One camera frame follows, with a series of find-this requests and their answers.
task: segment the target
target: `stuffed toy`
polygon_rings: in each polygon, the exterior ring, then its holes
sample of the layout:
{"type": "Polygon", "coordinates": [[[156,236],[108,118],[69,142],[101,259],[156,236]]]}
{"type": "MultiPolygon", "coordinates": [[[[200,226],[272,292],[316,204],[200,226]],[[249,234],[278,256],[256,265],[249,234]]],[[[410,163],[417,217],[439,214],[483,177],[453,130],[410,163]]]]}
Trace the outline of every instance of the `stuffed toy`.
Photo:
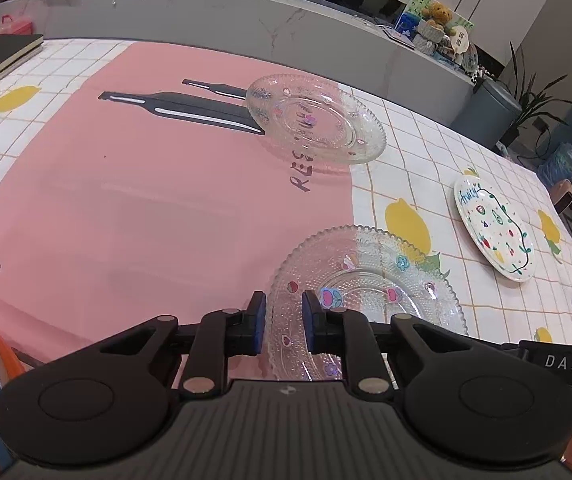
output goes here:
{"type": "Polygon", "coordinates": [[[432,2],[421,11],[421,15],[429,25],[443,30],[448,36],[452,36],[453,31],[449,28],[446,29],[446,24],[452,20],[452,10],[448,7],[439,2],[432,2]]]}

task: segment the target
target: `transparent plate with stickers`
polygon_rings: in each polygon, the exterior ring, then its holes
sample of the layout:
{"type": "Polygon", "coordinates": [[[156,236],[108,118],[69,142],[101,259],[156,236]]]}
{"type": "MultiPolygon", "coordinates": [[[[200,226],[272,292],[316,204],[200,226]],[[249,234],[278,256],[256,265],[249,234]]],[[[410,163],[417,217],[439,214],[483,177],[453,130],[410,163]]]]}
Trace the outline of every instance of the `transparent plate with stickers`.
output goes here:
{"type": "Polygon", "coordinates": [[[316,292],[324,308],[351,308],[381,323],[406,312],[467,335],[450,283],[413,245],[370,227],[327,229],[292,251],[272,283],[265,341],[280,380],[341,378],[338,357],[307,351],[301,319],[301,294],[306,289],[316,292]]]}
{"type": "Polygon", "coordinates": [[[374,113],[328,80],[269,75],[250,85],[245,102],[267,136],[328,161],[363,164],[386,147],[386,133],[374,113]]]}

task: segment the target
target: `blue flower sticker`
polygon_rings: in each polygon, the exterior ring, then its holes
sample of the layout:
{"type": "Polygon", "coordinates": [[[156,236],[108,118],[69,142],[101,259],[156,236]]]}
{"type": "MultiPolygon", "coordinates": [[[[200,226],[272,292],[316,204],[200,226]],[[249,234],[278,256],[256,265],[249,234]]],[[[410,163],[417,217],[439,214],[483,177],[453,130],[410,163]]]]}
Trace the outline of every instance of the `blue flower sticker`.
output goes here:
{"type": "Polygon", "coordinates": [[[399,267],[399,270],[406,270],[408,267],[410,267],[408,258],[401,255],[397,256],[397,267],[399,267]]]}

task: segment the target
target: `trash bin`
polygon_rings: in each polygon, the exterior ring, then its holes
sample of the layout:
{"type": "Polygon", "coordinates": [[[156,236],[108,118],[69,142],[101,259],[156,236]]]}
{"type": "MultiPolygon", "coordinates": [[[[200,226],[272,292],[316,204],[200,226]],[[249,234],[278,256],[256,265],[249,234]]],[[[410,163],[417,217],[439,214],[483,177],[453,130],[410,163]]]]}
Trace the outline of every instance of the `trash bin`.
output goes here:
{"type": "Polygon", "coordinates": [[[521,106],[504,86],[484,78],[450,128],[491,150],[520,113],[521,106]]]}

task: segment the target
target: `yellow lemon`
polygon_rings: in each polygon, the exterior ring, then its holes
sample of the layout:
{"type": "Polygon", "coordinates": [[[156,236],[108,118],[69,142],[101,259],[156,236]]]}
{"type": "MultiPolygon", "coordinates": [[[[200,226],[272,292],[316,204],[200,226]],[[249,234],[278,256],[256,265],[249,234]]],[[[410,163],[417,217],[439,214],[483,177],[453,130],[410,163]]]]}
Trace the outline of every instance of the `yellow lemon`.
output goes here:
{"type": "Polygon", "coordinates": [[[540,343],[551,343],[552,336],[550,335],[550,332],[548,332],[547,328],[539,327],[536,329],[536,332],[534,332],[534,340],[539,341],[540,343]]]}
{"type": "MultiPolygon", "coordinates": [[[[388,232],[412,243],[421,253],[430,253],[430,233],[426,223],[419,214],[400,198],[386,207],[386,226],[388,232]]],[[[416,261],[420,254],[411,251],[406,254],[410,260],[416,261]]]]}
{"type": "Polygon", "coordinates": [[[544,232],[546,240],[549,240],[554,244],[558,244],[559,240],[561,239],[561,234],[557,226],[554,225],[552,218],[550,218],[546,213],[544,213],[541,210],[537,211],[537,214],[541,219],[541,231],[544,232]]]}
{"type": "Polygon", "coordinates": [[[0,97],[0,113],[9,112],[31,100],[40,91],[37,86],[21,86],[0,97]]]}

